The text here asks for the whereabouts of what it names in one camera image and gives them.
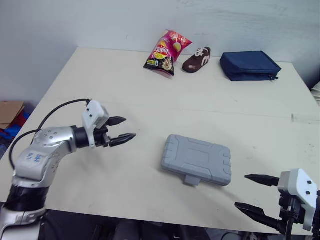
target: white table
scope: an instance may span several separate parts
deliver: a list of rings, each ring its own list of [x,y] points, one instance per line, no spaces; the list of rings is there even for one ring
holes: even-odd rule
[[[291,63],[279,63],[279,80],[231,82],[212,57],[197,73],[171,79],[144,69],[149,53],[78,48],[21,133],[36,129],[57,105],[78,98],[100,101],[112,116],[127,118],[109,134],[137,133],[114,148],[84,148],[59,166],[47,196],[49,209],[209,228],[275,233],[234,207],[243,202],[278,218],[280,194],[244,178],[280,176],[303,168],[319,184],[319,108]],[[60,109],[45,126],[82,125],[83,103]],[[227,146],[232,181],[226,187],[182,184],[163,172],[165,141],[178,134]],[[30,143],[22,140],[14,158]],[[8,153],[0,162],[0,201],[11,187]],[[308,234],[295,225],[293,234]]]

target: red snack bag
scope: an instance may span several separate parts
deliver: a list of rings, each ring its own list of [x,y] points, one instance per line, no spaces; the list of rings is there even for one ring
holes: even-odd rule
[[[143,66],[146,69],[160,70],[175,75],[174,62],[181,52],[192,42],[171,30],[166,30]]]

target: gray tool case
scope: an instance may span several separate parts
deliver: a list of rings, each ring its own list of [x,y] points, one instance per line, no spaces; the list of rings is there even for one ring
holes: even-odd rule
[[[162,168],[185,175],[185,184],[200,180],[226,186],[231,182],[230,149],[218,144],[179,135],[170,135],[165,143]]]

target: blue zippered case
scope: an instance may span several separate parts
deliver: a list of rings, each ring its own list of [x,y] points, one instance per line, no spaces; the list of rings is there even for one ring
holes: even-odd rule
[[[263,51],[225,52],[220,65],[231,81],[275,80],[281,70]]]

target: shoe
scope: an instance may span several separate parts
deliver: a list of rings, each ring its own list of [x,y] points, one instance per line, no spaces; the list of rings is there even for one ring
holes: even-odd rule
[[[210,47],[198,48],[196,53],[192,55],[182,65],[182,69],[188,73],[195,73],[199,71],[204,65],[209,62],[211,54]]]

